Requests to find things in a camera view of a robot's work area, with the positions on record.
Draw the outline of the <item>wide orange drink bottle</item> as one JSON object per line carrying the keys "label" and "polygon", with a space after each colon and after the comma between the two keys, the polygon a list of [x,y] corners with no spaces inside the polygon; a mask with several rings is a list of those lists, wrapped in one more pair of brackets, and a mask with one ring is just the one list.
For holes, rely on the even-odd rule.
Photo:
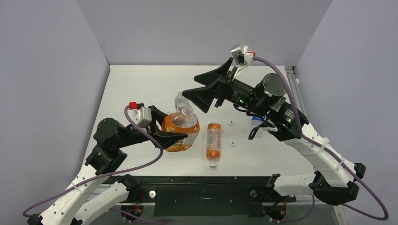
{"label": "wide orange drink bottle", "polygon": [[162,130],[170,133],[187,134],[187,137],[168,147],[168,152],[179,152],[189,149],[200,132],[198,117],[190,105],[181,111],[167,115],[162,123]]}

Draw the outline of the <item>clear water bottle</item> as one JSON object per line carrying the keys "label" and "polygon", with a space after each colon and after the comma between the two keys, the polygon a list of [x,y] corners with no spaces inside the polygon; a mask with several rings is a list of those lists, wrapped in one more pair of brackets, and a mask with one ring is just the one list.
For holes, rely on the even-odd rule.
{"label": "clear water bottle", "polygon": [[174,99],[174,105],[177,112],[180,112],[185,106],[189,105],[189,100],[182,95],[182,92],[178,92]]}

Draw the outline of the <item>slim orange drink bottle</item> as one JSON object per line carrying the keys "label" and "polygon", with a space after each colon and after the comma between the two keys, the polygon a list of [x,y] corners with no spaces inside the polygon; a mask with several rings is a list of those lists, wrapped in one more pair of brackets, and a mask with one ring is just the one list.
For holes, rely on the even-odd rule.
{"label": "slim orange drink bottle", "polygon": [[206,158],[209,167],[216,169],[221,155],[221,125],[211,122],[207,126]]}

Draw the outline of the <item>blue cap pepsi bottle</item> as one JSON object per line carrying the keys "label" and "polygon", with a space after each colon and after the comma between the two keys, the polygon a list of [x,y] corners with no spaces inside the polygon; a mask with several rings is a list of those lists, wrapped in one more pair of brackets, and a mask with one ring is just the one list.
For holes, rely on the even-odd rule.
{"label": "blue cap pepsi bottle", "polygon": [[250,129],[253,129],[257,126],[261,126],[263,124],[264,123],[262,121],[262,118],[257,117],[257,116],[252,116]]}

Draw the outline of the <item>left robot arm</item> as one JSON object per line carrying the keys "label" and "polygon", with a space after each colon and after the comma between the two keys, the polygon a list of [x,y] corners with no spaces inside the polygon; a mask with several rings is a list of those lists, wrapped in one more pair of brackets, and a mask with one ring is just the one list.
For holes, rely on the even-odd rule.
{"label": "left robot arm", "polygon": [[140,183],[130,169],[119,170],[127,158],[122,148],[151,141],[160,151],[187,137],[158,128],[166,114],[155,106],[131,102],[124,111],[133,111],[124,126],[113,118],[100,121],[93,136],[96,145],[68,188],[49,198],[52,205],[39,214],[27,217],[30,225],[87,225],[114,205],[133,202],[141,196]]}

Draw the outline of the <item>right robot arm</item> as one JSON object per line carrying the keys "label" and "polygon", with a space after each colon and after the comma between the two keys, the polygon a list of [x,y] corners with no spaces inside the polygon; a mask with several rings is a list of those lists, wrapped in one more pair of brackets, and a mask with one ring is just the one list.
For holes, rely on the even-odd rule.
{"label": "right robot arm", "polygon": [[266,74],[252,87],[236,79],[237,74],[238,68],[229,59],[219,68],[195,76],[194,81],[201,87],[184,90],[182,95],[204,113],[211,105],[219,107],[224,101],[242,107],[248,116],[264,119],[263,125],[272,136],[315,167],[309,174],[272,175],[264,188],[266,197],[277,200],[290,195],[312,195],[334,206],[354,201],[360,189],[356,182],[364,176],[365,166],[338,155],[308,118],[286,101],[288,83],[283,75],[278,71]]}

